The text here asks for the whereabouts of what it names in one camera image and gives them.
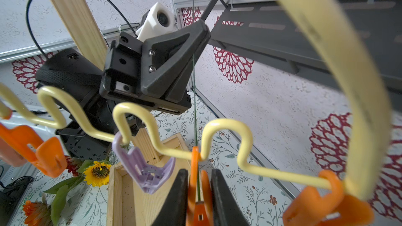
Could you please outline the purple clothes peg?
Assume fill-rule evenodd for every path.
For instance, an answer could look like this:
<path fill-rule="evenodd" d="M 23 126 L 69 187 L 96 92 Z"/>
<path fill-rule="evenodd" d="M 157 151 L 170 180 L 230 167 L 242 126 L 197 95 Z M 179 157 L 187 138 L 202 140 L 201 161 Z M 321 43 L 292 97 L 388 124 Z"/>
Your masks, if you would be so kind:
<path fill-rule="evenodd" d="M 140 189 L 147 194 L 154 194 L 171 177 L 176 159 L 169 159 L 163 167 L 150 165 L 138 147 L 134 146 L 127 152 L 121 143 L 122 135 L 118 132 L 112 142 L 114 154 Z"/>

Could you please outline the wooden clothes rack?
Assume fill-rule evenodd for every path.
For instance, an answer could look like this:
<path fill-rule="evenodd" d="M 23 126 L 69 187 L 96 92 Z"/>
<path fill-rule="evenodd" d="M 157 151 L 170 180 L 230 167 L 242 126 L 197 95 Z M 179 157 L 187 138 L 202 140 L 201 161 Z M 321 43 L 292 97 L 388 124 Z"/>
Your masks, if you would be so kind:
<path fill-rule="evenodd" d="M 118 128 L 113 121 L 112 111 L 121 102 L 100 95 L 104 68 L 97 68 L 83 55 L 69 48 L 49 58 L 37 71 L 35 78 L 39 87 L 53 86 L 70 94 L 96 129 L 114 134 Z"/>

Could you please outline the red artificial flower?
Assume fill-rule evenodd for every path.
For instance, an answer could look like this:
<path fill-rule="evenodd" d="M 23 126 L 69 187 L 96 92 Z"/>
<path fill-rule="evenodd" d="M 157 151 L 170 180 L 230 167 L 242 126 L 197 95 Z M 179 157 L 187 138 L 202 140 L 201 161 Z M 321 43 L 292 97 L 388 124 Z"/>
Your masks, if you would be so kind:
<path fill-rule="evenodd" d="M 79 176 L 80 173 L 78 172 L 79 168 L 82 166 L 82 161 L 77 158 L 72 158 L 70 156 L 65 156 L 67 161 L 67 167 L 69 173 L 71 173 L 74 177 Z"/>

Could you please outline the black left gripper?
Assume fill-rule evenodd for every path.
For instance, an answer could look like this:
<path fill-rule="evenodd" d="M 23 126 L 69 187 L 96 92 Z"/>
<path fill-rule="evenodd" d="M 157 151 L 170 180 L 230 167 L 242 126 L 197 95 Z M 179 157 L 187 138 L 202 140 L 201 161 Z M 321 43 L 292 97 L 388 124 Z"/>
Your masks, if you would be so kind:
<path fill-rule="evenodd" d="M 203 20 L 178 31 L 141 42 L 122 32 L 111 43 L 99 93 L 116 102 L 179 115 L 191 107 L 186 86 L 210 40 Z"/>

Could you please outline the pink clothes peg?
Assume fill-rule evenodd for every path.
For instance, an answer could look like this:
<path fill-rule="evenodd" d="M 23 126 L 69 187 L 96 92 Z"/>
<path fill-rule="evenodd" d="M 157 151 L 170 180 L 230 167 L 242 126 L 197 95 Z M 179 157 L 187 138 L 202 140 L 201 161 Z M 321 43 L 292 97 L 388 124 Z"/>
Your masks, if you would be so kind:
<path fill-rule="evenodd" d="M 8 145 L 1 145 L 1 159 L 13 167 L 21 167 L 27 163 L 25 158 Z"/>

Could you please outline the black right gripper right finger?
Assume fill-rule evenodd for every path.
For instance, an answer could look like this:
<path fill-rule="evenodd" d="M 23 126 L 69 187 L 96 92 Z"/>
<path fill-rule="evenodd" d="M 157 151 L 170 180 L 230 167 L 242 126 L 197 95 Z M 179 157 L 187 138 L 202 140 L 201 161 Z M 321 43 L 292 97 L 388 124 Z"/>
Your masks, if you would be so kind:
<path fill-rule="evenodd" d="M 212 170 L 210 184 L 213 200 L 213 225 L 248 226 L 249 224 L 232 196 L 221 170 Z"/>

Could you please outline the orange end clothes peg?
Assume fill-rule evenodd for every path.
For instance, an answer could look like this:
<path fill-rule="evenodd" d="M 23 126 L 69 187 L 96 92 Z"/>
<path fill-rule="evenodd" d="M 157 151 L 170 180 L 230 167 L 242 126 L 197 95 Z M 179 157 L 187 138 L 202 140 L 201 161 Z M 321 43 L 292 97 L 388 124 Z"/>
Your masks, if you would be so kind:
<path fill-rule="evenodd" d="M 306 187 L 284 211 L 285 226 L 366 226 L 374 221 L 367 202 L 347 195 L 337 175 L 323 170 L 319 177 L 330 183 L 331 193 L 321 196 L 315 187 Z"/>

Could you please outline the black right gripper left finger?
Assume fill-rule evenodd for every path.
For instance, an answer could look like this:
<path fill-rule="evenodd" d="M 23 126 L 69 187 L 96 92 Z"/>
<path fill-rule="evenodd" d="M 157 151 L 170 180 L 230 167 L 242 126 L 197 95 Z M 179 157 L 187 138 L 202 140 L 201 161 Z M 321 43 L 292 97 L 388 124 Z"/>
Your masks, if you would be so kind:
<path fill-rule="evenodd" d="M 179 170 L 166 200 L 152 226 L 185 226 L 188 170 Z"/>

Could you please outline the orange artificial flower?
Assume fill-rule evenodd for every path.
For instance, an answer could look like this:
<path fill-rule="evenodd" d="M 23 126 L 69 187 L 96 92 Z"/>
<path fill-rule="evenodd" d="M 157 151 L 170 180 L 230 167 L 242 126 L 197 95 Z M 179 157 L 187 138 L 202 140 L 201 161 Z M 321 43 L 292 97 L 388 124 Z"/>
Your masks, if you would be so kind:
<path fill-rule="evenodd" d="M 27 226 L 57 226 L 66 202 L 69 188 L 67 185 L 60 187 L 50 206 L 44 202 L 26 201 L 23 212 Z"/>

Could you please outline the yellow clip hanger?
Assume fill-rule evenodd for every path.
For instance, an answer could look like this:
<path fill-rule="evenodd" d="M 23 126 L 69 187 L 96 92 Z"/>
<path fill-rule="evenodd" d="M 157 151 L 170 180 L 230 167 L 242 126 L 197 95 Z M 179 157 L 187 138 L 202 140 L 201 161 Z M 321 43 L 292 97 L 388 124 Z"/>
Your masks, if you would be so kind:
<path fill-rule="evenodd" d="M 1 0 L 1 53 L 34 46 L 25 23 L 28 0 Z M 100 30 L 117 28 L 124 20 L 105 0 L 86 0 Z M 130 22 L 156 2 L 173 11 L 172 0 L 111 0 Z M 71 38 L 50 0 L 34 0 L 30 23 L 38 43 Z M 253 62 L 251 74 L 240 83 L 229 81 L 218 67 L 215 48 L 208 45 L 196 69 L 196 87 L 227 118 L 246 123 L 254 135 L 254 145 L 282 171 L 316 175 L 321 169 L 338 169 L 344 153 L 329 139 L 343 139 L 340 115 L 351 112 L 345 96 L 328 87 L 293 76 L 287 72 Z M 28 64 L 1 64 L 1 82 L 27 105 L 40 106 L 36 97 L 37 83 L 33 57 Z M 402 191 L 402 167 L 392 161 L 384 164 L 376 199 L 382 203 Z"/>

